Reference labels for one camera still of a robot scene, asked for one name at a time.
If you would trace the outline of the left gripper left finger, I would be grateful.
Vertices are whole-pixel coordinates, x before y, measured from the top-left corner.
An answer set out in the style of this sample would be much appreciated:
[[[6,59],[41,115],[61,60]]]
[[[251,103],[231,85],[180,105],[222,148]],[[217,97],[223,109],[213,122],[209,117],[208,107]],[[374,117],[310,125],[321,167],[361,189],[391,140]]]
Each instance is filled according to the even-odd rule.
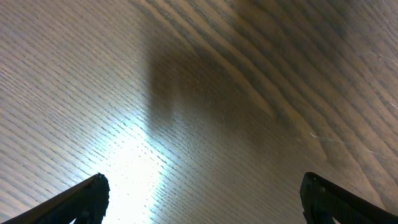
[[[97,173],[3,224],[101,224],[109,205],[109,183]]]

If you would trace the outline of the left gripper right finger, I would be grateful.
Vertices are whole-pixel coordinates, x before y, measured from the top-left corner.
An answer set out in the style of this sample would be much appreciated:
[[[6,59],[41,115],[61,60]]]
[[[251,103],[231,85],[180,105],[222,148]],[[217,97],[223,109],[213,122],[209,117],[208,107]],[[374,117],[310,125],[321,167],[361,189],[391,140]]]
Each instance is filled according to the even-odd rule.
[[[352,194],[314,172],[300,186],[303,215],[308,224],[393,224],[397,216]]]

